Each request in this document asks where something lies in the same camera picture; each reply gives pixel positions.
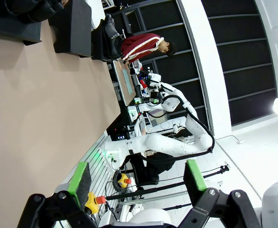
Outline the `green-padded left gripper left finger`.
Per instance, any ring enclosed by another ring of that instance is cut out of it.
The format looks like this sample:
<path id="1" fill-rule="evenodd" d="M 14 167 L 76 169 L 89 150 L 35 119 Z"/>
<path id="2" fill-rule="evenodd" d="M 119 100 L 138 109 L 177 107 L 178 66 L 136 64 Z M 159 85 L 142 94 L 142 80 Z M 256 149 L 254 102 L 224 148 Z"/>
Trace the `green-padded left gripper left finger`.
<path id="1" fill-rule="evenodd" d="M 84 211 L 91 186 L 89 164 L 78 163 L 66 190 L 50 197 L 35 193 L 29 196 L 18 228 L 53 228 L 57 221 L 66 220 L 72 228 L 95 228 Z"/>

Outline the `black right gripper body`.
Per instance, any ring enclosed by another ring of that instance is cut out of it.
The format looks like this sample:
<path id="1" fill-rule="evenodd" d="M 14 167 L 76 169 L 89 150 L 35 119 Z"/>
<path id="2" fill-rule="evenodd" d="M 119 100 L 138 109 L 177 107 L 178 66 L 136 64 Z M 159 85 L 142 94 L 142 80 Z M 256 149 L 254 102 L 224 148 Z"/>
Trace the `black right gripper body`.
<path id="1" fill-rule="evenodd" d="M 161 104 L 163 101 L 163 96 L 159 91 L 152 91 L 149 96 L 143 98 L 142 103 L 149 106 L 156 106 Z"/>

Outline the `green-padded left gripper right finger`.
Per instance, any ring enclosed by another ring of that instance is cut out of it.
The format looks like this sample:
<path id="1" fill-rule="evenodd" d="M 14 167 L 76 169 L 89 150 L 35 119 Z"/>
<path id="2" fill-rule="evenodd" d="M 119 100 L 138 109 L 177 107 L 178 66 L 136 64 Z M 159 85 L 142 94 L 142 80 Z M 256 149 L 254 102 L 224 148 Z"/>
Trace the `green-padded left gripper right finger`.
<path id="1" fill-rule="evenodd" d="M 192 204 L 180 228 L 204 228 L 209 218 L 218 218 L 225 228 L 259 228 L 250 199 L 243 190 L 225 194 L 207 187 L 195 160 L 187 160 L 183 177 Z"/>

